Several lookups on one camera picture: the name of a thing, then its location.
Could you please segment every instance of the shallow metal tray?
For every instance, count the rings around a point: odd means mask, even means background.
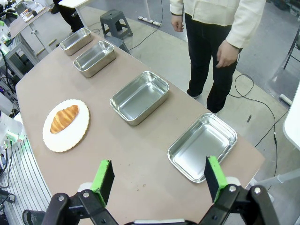
[[[217,116],[206,113],[169,148],[171,163],[191,181],[205,180],[207,156],[216,156],[221,162],[237,142],[236,132]]]
[[[169,85],[152,72],[143,72],[110,100],[114,110],[136,126],[168,97]]]
[[[93,40],[91,31],[85,27],[79,29],[71,36],[67,37],[60,43],[60,48],[68,55],[73,55],[75,52],[86,46]]]
[[[116,58],[114,46],[106,41],[99,41],[80,55],[74,66],[87,78],[92,77]]]

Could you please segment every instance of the person's right hand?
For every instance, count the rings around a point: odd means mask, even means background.
[[[175,31],[183,32],[183,16],[181,15],[172,15],[171,24]]]

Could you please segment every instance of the person's left hand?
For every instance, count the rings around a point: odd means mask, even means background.
[[[229,44],[226,40],[222,42],[217,51],[217,60],[218,64],[217,68],[227,67],[233,64],[238,59],[238,54],[240,50],[231,44]]]

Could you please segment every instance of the bread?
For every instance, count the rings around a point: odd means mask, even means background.
[[[50,132],[57,134],[58,132],[69,126],[75,117],[78,115],[79,109],[77,105],[70,106],[66,109],[60,110],[55,115],[51,124]]]

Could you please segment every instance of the sleeve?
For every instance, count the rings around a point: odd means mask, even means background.
[[[170,0],[170,11],[173,15],[183,15],[183,0]]]
[[[250,41],[262,18],[265,3],[266,0],[240,0],[231,31],[226,38],[228,43],[243,48]]]

